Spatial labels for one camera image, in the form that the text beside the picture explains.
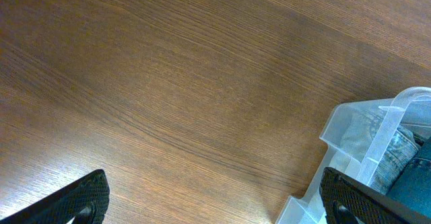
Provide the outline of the dark blue jeans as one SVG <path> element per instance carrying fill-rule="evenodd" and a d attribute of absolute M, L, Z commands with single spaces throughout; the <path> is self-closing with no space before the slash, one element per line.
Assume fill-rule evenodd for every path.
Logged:
<path fill-rule="evenodd" d="M 430 218 L 430 139 L 406 165 L 387 196 Z"/>

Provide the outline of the light blue jeans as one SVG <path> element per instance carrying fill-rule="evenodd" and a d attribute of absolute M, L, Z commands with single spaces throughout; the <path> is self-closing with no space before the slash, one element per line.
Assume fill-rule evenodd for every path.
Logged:
<path fill-rule="evenodd" d="M 352 121 L 341 138 L 340 146 L 343 151 L 362 160 L 384 116 L 382 110 L 354 112 Z M 386 194 L 423 143 L 424 139 L 421 136 L 404 126 L 398 126 L 371 178 L 370 187 L 381 194 Z"/>

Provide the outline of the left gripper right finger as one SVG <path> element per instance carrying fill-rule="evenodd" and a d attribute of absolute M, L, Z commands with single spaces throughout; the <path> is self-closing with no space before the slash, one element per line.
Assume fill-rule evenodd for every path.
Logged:
<path fill-rule="evenodd" d="M 326 167 L 319 193 L 330 224 L 430 224 L 430 218 L 371 189 L 342 172 Z"/>

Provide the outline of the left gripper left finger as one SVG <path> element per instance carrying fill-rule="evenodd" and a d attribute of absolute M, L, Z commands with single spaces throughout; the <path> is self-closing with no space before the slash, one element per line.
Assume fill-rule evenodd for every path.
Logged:
<path fill-rule="evenodd" d="M 101 224 L 108 210 L 109 195 L 104 170 L 94 170 L 1 222 Z"/>

